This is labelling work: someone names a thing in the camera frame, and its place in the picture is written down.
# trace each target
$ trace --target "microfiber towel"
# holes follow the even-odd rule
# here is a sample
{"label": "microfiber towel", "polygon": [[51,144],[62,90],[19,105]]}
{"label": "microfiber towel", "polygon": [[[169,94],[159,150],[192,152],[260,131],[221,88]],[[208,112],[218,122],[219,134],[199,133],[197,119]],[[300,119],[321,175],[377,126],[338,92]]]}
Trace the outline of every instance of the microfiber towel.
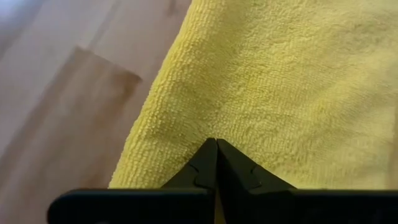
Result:
{"label": "microfiber towel", "polygon": [[214,137],[298,188],[391,188],[397,41],[396,0],[193,0],[109,187]]}

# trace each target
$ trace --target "black plastic object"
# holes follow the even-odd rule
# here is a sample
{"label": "black plastic object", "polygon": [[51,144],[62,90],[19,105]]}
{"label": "black plastic object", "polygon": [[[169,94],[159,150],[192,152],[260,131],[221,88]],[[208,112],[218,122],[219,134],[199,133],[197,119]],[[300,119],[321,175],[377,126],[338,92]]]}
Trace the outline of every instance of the black plastic object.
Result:
{"label": "black plastic object", "polygon": [[57,198],[49,224],[213,223],[217,144],[208,139],[161,189],[73,190]]}
{"label": "black plastic object", "polygon": [[48,222],[214,223],[216,180],[227,223],[398,223],[398,191],[296,189],[223,139],[207,139],[161,189],[71,191]]}

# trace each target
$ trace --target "light brown wood surface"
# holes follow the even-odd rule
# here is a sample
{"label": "light brown wood surface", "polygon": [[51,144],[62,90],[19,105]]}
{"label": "light brown wood surface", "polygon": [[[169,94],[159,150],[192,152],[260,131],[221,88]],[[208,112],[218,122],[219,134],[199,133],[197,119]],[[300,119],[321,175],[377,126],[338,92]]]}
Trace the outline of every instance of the light brown wood surface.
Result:
{"label": "light brown wood surface", "polygon": [[0,26],[0,223],[45,223],[59,194],[108,185],[190,5],[25,1]]}

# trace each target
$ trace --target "yellow microfiber towel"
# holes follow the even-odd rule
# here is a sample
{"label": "yellow microfiber towel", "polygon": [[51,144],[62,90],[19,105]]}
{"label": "yellow microfiber towel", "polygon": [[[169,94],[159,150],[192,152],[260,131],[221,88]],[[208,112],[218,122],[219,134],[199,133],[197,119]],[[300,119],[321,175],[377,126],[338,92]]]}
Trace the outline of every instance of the yellow microfiber towel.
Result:
{"label": "yellow microfiber towel", "polygon": [[298,188],[391,188],[397,41],[396,0],[193,0],[109,187],[215,137]]}

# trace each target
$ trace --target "wooden floor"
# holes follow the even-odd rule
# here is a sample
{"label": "wooden floor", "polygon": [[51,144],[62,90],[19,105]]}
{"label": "wooden floor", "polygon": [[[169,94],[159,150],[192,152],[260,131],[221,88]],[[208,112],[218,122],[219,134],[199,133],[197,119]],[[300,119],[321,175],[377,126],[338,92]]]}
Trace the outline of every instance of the wooden floor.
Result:
{"label": "wooden floor", "polygon": [[0,223],[107,186],[189,5],[0,1]]}

